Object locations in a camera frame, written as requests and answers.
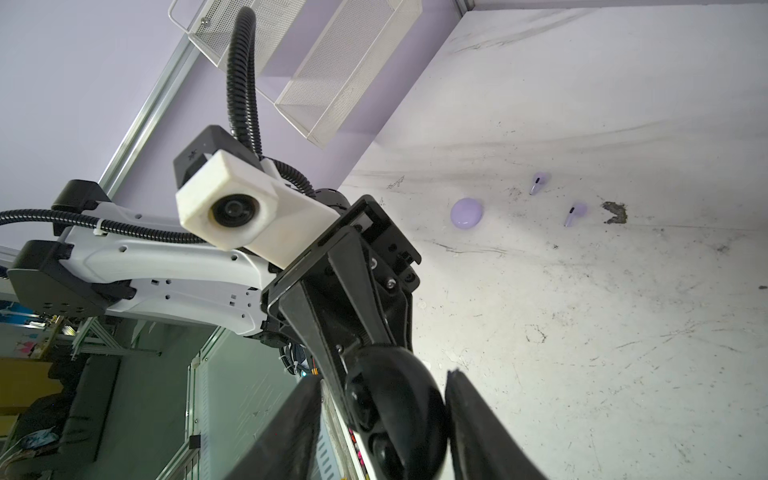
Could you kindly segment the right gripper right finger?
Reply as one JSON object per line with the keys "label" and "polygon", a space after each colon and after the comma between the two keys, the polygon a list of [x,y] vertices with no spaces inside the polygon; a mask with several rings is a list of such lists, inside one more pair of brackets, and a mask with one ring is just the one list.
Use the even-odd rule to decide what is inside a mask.
{"label": "right gripper right finger", "polygon": [[468,377],[447,374],[446,407],[450,450],[457,479],[542,479]]}

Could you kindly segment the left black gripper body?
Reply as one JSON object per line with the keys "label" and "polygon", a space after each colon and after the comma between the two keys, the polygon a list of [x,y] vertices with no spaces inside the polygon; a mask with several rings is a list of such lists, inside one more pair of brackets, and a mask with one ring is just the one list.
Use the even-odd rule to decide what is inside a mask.
{"label": "left black gripper body", "polygon": [[412,349],[412,300],[421,256],[364,195],[261,293],[260,341],[333,358],[383,344]]}

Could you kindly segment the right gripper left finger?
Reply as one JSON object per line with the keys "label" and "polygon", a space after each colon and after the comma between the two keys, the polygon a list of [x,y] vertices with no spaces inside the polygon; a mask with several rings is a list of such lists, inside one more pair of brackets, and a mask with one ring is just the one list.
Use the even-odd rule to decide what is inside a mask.
{"label": "right gripper left finger", "polygon": [[309,479],[321,413],[321,378],[303,377],[226,479]]}

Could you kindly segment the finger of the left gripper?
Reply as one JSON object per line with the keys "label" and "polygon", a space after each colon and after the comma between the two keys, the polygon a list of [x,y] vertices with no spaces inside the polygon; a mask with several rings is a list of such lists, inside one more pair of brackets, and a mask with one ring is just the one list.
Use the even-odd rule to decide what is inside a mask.
{"label": "finger of the left gripper", "polygon": [[351,396],[360,325],[350,288],[342,282],[297,281],[277,284],[277,311],[314,357],[345,424],[359,431],[359,415]]}
{"label": "finger of the left gripper", "polygon": [[388,255],[377,252],[357,230],[340,230],[327,252],[335,280],[351,290],[360,325],[360,345],[399,343],[399,277]]}

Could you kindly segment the lilac round disc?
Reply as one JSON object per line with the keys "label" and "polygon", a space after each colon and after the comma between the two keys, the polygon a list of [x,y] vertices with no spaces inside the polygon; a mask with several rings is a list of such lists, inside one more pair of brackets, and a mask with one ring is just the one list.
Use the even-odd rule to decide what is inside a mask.
{"label": "lilac round disc", "polygon": [[455,202],[450,211],[452,224],[459,229],[468,230],[478,225],[484,215],[484,207],[474,198],[462,198]]}

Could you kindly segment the black earbud charging case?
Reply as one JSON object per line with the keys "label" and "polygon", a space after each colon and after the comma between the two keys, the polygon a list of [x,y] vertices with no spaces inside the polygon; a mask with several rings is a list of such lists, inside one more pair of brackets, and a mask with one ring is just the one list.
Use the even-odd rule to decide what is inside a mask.
{"label": "black earbud charging case", "polygon": [[413,353],[392,345],[353,353],[344,401],[378,479],[432,479],[439,473],[447,411],[430,371]]}

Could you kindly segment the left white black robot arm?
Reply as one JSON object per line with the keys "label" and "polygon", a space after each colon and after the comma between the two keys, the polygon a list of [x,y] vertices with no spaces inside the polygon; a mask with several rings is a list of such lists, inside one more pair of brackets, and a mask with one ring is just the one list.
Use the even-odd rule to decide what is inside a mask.
{"label": "left white black robot arm", "polygon": [[95,316],[145,306],[211,324],[282,352],[303,350],[345,422],[381,433],[415,416],[411,372],[419,253],[370,196],[315,189],[263,152],[256,96],[258,21],[234,20],[230,125],[206,127],[174,160],[177,220],[113,203],[73,180],[50,209],[4,211],[5,225],[49,223],[8,276],[28,307]]}

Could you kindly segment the lilac earbud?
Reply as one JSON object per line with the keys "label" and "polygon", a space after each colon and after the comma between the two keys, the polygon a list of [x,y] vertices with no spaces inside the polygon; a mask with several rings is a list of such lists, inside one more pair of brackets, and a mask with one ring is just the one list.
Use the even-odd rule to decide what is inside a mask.
{"label": "lilac earbud", "polygon": [[548,172],[538,172],[533,176],[532,185],[529,191],[530,195],[535,195],[546,187],[551,176]]}
{"label": "lilac earbud", "polygon": [[578,219],[583,218],[588,211],[588,206],[582,202],[575,202],[569,209],[564,221],[566,228],[571,227]]}

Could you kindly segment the white mesh shelf lower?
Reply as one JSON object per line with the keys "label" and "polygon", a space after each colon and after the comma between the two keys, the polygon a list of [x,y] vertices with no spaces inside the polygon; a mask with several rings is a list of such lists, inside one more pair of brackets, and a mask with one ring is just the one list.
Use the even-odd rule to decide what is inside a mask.
{"label": "white mesh shelf lower", "polygon": [[343,1],[275,101],[278,112],[327,145],[422,12],[420,1]]}

